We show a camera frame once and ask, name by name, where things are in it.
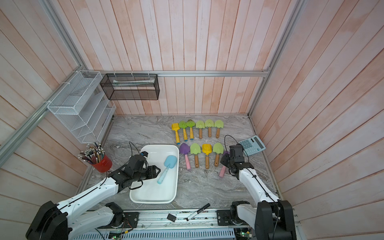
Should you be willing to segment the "green shovel orange handle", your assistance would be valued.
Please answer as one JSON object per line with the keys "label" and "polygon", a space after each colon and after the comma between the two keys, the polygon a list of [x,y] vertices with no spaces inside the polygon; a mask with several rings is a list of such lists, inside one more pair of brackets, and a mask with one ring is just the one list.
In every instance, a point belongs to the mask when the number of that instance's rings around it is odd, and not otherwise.
{"label": "green shovel orange handle", "polygon": [[190,129],[190,140],[194,140],[195,137],[194,137],[194,131],[193,131],[193,127],[196,125],[196,123],[193,121],[193,120],[188,120],[187,121],[187,127]]}

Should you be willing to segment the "black marker pen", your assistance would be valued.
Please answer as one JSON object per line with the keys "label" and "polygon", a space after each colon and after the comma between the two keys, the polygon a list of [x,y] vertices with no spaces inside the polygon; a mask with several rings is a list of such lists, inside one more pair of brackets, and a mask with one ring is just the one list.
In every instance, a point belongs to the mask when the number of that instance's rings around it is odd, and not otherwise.
{"label": "black marker pen", "polygon": [[195,218],[198,214],[200,214],[201,212],[205,211],[205,210],[206,210],[208,207],[210,207],[210,206],[211,206],[210,203],[204,205],[202,208],[200,208],[199,210],[193,212],[190,216],[188,216],[188,217],[186,218],[186,221],[188,222],[188,221],[192,220],[192,219]]}

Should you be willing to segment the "purple shovel pink handle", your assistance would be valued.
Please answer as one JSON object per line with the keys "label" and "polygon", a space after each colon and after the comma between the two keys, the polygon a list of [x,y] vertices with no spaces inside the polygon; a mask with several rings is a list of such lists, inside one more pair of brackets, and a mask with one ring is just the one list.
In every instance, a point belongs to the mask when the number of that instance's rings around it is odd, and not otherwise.
{"label": "purple shovel pink handle", "polygon": [[[222,159],[225,159],[226,157],[229,156],[229,152],[228,151],[224,151],[223,155],[222,155]],[[219,177],[222,179],[225,175],[225,172],[226,172],[226,169],[227,167],[223,164],[222,168],[221,168],[221,171],[219,173]]]}

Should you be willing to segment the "white plastic storage box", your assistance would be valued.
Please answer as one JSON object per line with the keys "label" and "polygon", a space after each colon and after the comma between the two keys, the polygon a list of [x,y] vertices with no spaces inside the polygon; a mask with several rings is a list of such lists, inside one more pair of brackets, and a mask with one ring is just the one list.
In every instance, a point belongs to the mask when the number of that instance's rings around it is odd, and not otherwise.
{"label": "white plastic storage box", "polygon": [[144,180],[143,185],[140,182],[132,183],[130,199],[138,204],[168,204],[171,203],[177,195],[178,177],[179,177],[179,148],[175,145],[146,145],[141,149],[148,153],[149,166],[155,165],[163,173],[167,166],[165,165],[168,156],[176,157],[176,164],[169,169],[163,182],[157,181],[161,176],[155,179]]}

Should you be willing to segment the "light blue calculator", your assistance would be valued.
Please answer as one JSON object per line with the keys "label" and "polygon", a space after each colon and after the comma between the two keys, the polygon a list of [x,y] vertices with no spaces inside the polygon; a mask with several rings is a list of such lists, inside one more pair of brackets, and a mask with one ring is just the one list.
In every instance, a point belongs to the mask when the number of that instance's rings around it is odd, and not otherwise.
{"label": "light blue calculator", "polygon": [[266,146],[258,136],[242,140],[239,142],[248,156],[260,153],[266,149]]}

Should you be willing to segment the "green trowel wooden handle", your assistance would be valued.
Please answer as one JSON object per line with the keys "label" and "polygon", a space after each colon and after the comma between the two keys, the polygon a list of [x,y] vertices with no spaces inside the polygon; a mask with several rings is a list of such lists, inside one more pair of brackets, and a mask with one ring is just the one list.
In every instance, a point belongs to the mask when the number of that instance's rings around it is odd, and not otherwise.
{"label": "green trowel wooden handle", "polygon": [[221,143],[215,143],[213,147],[213,152],[216,154],[215,157],[215,167],[219,166],[219,160],[220,160],[220,155],[224,153],[224,147]]}

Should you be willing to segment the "green shovel yellow handle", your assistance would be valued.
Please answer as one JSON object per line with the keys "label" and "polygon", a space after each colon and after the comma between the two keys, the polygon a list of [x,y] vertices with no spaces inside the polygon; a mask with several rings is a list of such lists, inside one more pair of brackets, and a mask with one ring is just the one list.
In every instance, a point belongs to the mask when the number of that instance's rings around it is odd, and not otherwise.
{"label": "green shovel yellow handle", "polygon": [[183,138],[184,138],[184,141],[187,142],[188,141],[188,136],[187,136],[187,132],[186,132],[187,123],[185,121],[180,121],[179,127],[181,129],[183,129]]}

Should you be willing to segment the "large green shovel blade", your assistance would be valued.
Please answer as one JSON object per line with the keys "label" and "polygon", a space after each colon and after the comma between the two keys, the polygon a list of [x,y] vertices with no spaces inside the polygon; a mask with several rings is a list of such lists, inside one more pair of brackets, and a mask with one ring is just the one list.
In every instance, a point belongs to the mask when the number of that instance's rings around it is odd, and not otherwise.
{"label": "large green shovel blade", "polygon": [[199,168],[200,167],[200,164],[199,164],[199,156],[198,154],[201,153],[201,147],[200,145],[198,145],[197,143],[193,143],[191,144],[190,146],[190,152],[192,155],[194,155],[195,157],[195,167],[196,168]]}

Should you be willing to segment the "yellow square shovel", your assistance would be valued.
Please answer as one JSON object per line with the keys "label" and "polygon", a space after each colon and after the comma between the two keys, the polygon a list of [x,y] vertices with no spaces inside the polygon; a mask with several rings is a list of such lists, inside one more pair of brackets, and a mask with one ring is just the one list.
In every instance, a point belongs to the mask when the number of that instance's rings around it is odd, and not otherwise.
{"label": "yellow square shovel", "polygon": [[175,132],[175,138],[176,138],[176,144],[179,145],[181,142],[180,142],[180,137],[179,137],[179,124],[178,123],[174,123],[172,124],[172,130]]}

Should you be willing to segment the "small black square block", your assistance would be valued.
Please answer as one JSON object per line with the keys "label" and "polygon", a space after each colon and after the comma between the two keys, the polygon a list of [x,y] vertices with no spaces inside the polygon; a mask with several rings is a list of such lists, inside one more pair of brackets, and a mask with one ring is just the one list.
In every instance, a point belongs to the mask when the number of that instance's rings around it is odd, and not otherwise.
{"label": "small black square block", "polygon": [[174,223],[176,221],[177,217],[172,215],[172,214],[168,214],[167,219]]}

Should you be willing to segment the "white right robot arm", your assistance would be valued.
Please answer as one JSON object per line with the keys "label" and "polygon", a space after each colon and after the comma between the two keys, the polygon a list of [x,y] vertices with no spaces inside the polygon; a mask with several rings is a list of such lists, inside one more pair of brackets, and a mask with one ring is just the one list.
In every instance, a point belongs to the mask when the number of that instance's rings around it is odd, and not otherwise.
{"label": "white right robot arm", "polygon": [[272,193],[257,176],[253,165],[245,161],[241,144],[231,145],[222,156],[221,163],[228,168],[248,190],[257,207],[247,201],[233,202],[231,221],[235,225],[247,224],[255,231],[256,240],[295,240],[297,238],[293,207]]}

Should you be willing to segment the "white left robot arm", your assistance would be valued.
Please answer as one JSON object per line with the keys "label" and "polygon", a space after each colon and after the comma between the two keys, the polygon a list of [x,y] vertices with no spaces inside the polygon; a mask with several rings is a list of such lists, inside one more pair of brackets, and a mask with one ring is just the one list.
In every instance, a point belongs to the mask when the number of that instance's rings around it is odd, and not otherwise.
{"label": "white left robot arm", "polygon": [[26,232],[28,240],[72,240],[84,233],[103,226],[121,228],[125,214],[116,203],[108,203],[97,211],[89,209],[124,189],[132,189],[135,182],[157,178],[161,169],[150,166],[148,154],[131,156],[99,183],[78,195],[54,204],[43,204]]}

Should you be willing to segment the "green shovel wooden handle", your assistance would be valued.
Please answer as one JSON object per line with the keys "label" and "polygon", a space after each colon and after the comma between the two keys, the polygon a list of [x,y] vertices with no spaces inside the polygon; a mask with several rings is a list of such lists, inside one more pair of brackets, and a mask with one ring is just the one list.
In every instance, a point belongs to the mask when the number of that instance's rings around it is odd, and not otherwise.
{"label": "green shovel wooden handle", "polygon": [[224,122],[222,120],[216,120],[214,122],[214,127],[217,128],[216,138],[218,139],[220,137],[220,131],[224,127]]}
{"label": "green shovel wooden handle", "polygon": [[208,119],[205,121],[205,127],[208,129],[208,136],[209,138],[212,137],[212,127],[214,127],[214,121],[211,119]]}
{"label": "green shovel wooden handle", "polygon": [[204,121],[197,121],[196,122],[196,128],[199,129],[199,139],[203,138],[203,129],[205,128],[205,122]]}

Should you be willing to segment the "red pencil cup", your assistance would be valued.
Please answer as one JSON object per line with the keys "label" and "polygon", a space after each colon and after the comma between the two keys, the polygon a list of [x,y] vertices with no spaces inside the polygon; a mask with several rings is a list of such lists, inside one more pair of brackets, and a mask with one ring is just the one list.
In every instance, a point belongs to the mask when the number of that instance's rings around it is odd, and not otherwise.
{"label": "red pencil cup", "polygon": [[113,162],[110,160],[110,158],[105,155],[104,158],[97,164],[92,165],[98,172],[105,173],[108,172],[111,167],[113,166]]}

